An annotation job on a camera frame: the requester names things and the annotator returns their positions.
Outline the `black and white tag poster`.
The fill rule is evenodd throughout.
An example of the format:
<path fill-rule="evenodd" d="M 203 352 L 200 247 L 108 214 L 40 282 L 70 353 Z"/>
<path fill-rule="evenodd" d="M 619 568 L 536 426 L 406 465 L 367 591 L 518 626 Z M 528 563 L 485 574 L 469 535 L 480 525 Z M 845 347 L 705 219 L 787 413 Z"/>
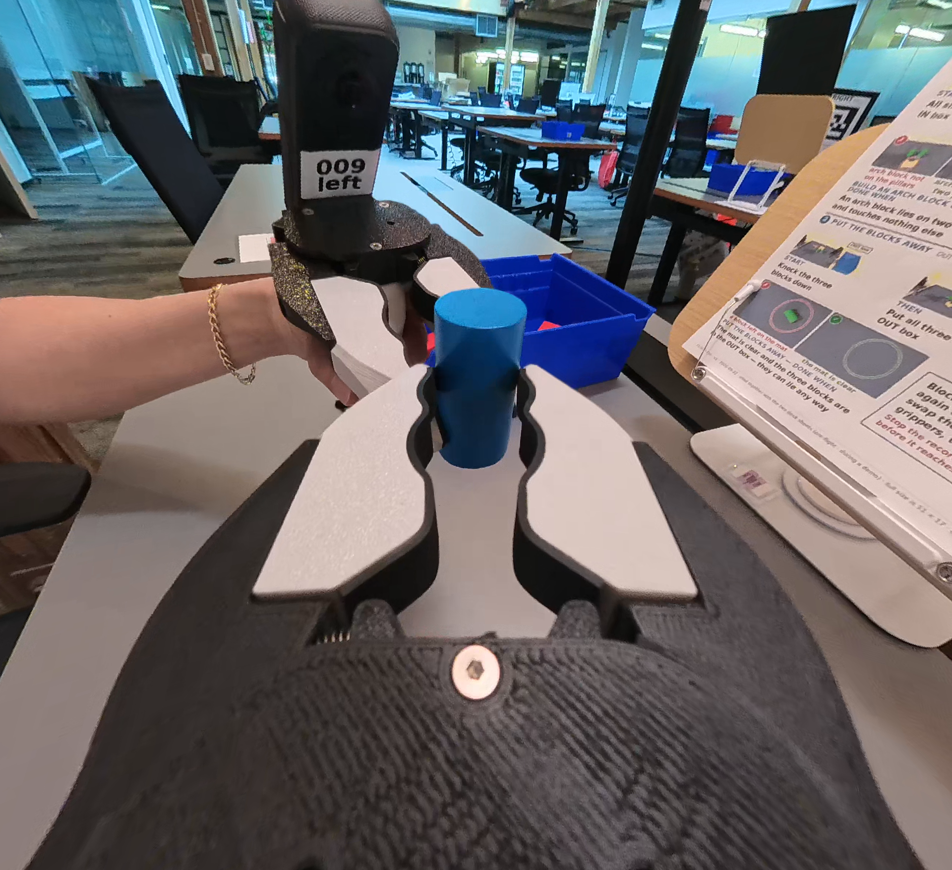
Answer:
<path fill-rule="evenodd" d="M 834 111 L 827 128 L 825 145 L 838 142 L 863 128 L 879 96 L 878 91 L 836 88 L 832 94 Z"/>

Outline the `white stand base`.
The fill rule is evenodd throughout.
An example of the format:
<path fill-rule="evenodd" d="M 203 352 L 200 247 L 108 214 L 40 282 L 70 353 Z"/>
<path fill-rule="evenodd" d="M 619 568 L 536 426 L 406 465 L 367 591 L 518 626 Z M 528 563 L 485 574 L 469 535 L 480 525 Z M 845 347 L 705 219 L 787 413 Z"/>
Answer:
<path fill-rule="evenodd" d="M 698 433 L 690 447 L 875 625 L 915 646 L 950 642 L 950 599 L 744 427 Z M 757 470 L 776 491 L 760 498 L 738 489 L 727 472 L 732 464 Z"/>

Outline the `white long desk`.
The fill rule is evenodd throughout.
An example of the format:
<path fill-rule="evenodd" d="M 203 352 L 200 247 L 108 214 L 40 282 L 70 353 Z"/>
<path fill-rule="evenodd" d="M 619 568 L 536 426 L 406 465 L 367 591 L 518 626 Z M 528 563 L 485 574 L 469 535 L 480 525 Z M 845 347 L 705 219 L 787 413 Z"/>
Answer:
<path fill-rule="evenodd" d="M 481 259 L 571 253 L 569 247 L 441 172 L 436 162 L 384 153 L 374 197 L 414 209 Z M 282 166 L 241 166 L 180 269 L 182 289 L 267 277 L 268 261 L 239 260 L 238 240 L 246 234 L 270 234 L 283 209 Z"/>

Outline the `pale wooden panel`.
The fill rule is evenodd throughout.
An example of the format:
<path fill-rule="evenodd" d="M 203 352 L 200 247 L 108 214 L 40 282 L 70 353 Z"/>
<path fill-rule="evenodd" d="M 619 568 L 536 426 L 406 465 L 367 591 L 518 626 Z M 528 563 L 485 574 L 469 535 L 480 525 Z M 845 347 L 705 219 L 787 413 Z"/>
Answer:
<path fill-rule="evenodd" d="M 734 162 L 781 163 L 799 173 L 822 149 L 834 109 L 829 96 L 755 95 L 744 107 Z"/>

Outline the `blue wooden cylinder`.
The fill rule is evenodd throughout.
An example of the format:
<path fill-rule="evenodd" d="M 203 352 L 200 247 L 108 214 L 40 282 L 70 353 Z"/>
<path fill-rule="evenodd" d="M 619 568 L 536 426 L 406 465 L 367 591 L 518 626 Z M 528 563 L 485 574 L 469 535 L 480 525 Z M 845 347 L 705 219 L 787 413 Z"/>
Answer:
<path fill-rule="evenodd" d="M 466 469 L 506 453 L 528 310 L 495 289 L 448 293 L 435 303 L 435 384 L 446 461 Z"/>

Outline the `black partition panel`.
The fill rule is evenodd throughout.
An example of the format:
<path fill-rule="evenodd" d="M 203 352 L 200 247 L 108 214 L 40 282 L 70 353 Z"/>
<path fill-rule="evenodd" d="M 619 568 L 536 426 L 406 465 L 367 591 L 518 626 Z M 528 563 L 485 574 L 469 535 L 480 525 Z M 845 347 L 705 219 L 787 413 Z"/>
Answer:
<path fill-rule="evenodd" d="M 856 5 L 767 20 L 757 95 L 832 96 Z"/>

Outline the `wooden display board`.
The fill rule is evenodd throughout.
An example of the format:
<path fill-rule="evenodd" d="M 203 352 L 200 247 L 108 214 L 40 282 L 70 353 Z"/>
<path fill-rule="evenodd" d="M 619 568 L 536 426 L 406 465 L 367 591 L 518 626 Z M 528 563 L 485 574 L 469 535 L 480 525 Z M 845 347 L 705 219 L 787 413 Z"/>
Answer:
<path fill-rule="evenodd" d="M 819 153 L 746 232 L 724 262 L 677 316 L 667 343 L 673 368 L 690 379 L 697 359 L 684 344 L 720 312 L 838 184 L 887 126 L 864 129 Z"/>

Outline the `black pole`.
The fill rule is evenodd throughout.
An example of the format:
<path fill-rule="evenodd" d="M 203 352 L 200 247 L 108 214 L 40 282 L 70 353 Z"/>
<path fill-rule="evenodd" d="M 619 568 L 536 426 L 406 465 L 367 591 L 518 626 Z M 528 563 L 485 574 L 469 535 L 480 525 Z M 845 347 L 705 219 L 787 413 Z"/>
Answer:
<path fill-rule="evenodd" d="M 625 288 L 713 0 L 680 0 L 605 278 Z"/>

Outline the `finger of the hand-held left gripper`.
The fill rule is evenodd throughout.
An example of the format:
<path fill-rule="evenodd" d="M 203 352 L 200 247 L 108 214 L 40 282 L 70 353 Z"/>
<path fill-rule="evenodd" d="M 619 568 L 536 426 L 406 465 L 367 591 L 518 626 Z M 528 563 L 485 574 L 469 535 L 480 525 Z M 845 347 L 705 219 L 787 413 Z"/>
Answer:
<path fill-rule="evenodd" d="M 411 302 L 425 323 L 434 323 L 436 301 L 455 291 L 479 287 L 470 275 L 452 257 L 425 261 L 413 274 Z"/>
<path fill-rule="evenodd" d="M 384 287 L 332 277 L 314 280 L 314 292 L 334 336 L 334 369 L 358 398 L 408 369 L 403 339 L 390 328 Z"/>

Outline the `printed instruction sheet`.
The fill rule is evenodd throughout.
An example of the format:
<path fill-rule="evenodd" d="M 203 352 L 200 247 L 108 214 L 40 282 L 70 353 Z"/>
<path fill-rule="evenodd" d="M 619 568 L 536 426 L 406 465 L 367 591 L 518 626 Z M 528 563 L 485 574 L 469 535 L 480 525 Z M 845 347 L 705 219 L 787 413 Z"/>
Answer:
<path fill-rule="evenodd" d="M 689 341 L 763 411 L 950 558 L 948 63 Z"/>

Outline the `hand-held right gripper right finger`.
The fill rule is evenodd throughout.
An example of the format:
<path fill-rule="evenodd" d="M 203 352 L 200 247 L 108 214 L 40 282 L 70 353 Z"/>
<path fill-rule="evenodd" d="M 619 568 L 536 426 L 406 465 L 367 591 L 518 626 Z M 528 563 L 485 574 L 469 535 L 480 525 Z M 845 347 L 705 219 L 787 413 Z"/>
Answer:
<path fill-rule="evenodd" d="M 701 606 L 701 593 L 624 428 L 541 366 L 519 376 L 513 569 L 559 613 L 589 602 L 599 621 L 639 606 Z"/>

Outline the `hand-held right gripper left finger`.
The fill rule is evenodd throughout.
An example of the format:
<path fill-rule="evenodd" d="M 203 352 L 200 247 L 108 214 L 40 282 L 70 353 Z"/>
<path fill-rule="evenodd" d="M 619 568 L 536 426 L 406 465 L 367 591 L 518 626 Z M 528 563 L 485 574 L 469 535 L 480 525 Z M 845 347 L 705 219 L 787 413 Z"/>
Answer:
<path fill-rule="evenodd" d="M 403 612 L 439 564 L 431 478 L 434 381 L 411 367 L 319 440 L 252 589 L 258 601 L 320 600 L 351 617 L 380 600 Z"/>

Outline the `wooden edged desk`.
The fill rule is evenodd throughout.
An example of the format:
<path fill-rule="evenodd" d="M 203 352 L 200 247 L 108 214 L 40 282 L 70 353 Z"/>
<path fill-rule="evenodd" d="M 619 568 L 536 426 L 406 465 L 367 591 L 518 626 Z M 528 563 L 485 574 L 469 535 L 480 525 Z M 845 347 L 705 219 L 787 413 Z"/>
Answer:
<path fill-rule="evenodd" d="M 565 217 L 565 206 L 569 191 L 569 181 L 572 175 L 589 166 L 592 154 L 615 149 L 616 144 L 610 140 L 581 138 L 579 140 L 558 140 L 543 138 L 540 128 L 515 128 L 485 126 L 482 133 L 496 139 L 496 146 L 502 153 L 499 178 L 496 187 L 495 201 L 506 211 L 512 207 L 512 194 L 518 158 L 527 155 L 530 149 L 541 149 L 544 152 L 553 152 L 558 156 L 557 186 L 555 194 L 554 214 L 550 235 L 558 239 Z"/>
<path fill-rule="evenodd" d="M 649 216 L 670 222 L 648 303 L 662 304 L 688 232 L 698 232 L 729 245 L 736 245 L 760 218 L 747 205 L 731 207 L 708 194 L 708 182 L 701 178 L 662 179 L 649 205 Z"/>

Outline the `person's left hand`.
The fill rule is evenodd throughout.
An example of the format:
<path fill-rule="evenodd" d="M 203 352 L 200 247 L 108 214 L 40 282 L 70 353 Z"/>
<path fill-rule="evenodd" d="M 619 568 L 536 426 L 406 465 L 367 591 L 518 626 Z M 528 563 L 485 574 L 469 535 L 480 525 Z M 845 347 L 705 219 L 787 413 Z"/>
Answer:
<path fill-rule="evenodd" d="M 263 299 L 266 313 L 262 357 L 293 355 L 303 360 L 311 374 L 346 407 L 360 400 L 363 395 L 356 393 L 349 384 L 336 373 L 332 363 L 330 347 L 308 332 L 292 325 L 282 313 L 277 295 L 271 282 L 260 280 L 265 287 L 258 293 Z M 411 307 L 406 310 L 403 329 L 404 351 L 409 363 L 420 364 L 427 356 L 426 331 L 422 317 Z"/>

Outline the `person's left forearm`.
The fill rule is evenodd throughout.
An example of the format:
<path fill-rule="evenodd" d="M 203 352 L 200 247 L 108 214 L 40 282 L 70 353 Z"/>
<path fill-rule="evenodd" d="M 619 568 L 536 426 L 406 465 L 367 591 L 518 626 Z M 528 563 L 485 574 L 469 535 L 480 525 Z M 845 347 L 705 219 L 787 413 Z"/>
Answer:
<path fill-rule="evenodd" d="M 101 419 L 295 352 L 269 281 L 142 301 L 6 298 L 1 303 L 1 420 Z"/>

